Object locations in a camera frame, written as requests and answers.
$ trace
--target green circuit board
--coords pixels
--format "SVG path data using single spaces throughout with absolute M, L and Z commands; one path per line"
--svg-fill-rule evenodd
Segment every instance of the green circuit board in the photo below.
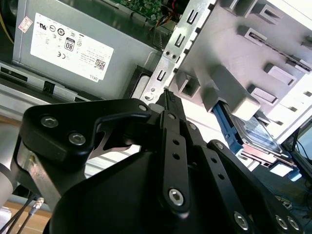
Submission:
M 162 0 L 115 0 L 115 2 L 154 22 L 157 22 L 162 17 Z

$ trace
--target yellow wire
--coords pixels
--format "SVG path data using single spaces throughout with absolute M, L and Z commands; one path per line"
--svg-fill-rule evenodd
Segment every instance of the yellow wire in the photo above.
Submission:
M 3 18 L 2 18 L 2 15 L 1 15 L 1 12 L 0 12 L 0 23 L 1 23 L 1 26 L 5 32 L 5 34 L 7 35 L 7 37 L 9 38 L 10 42 L 14 45 L 14 41 L 13 39 L 10 37 L 8 31 L 6 30 L 6 27 L 5 27 L 5 24 L 4 24 L 4 21 L 3 21 Z

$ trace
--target barcode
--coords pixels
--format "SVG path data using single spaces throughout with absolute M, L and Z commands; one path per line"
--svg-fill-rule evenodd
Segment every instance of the barcode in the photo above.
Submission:
M 95 67 L 100 69 L 101 71 L 103 71 L 104 67 L 105 67 L 105 62 L 102 61 L 102 60 L 97 59 Z

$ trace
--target power supply label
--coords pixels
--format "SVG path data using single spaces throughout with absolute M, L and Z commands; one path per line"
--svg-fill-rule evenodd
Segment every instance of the power supply label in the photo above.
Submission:
M 114 49 L 36 13 L 30 54 L 94 82 L 103 80 Z

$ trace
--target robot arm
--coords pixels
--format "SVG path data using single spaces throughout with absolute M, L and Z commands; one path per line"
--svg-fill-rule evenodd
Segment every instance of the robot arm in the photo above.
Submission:
M 89 157 L 140 145 L 86 179 Z M 50 233 L 287 233 L 296 218 L 223 145 L 202 139 L 168 90 L 137 99 L 28 109 L 14 162 L 53 210 Z

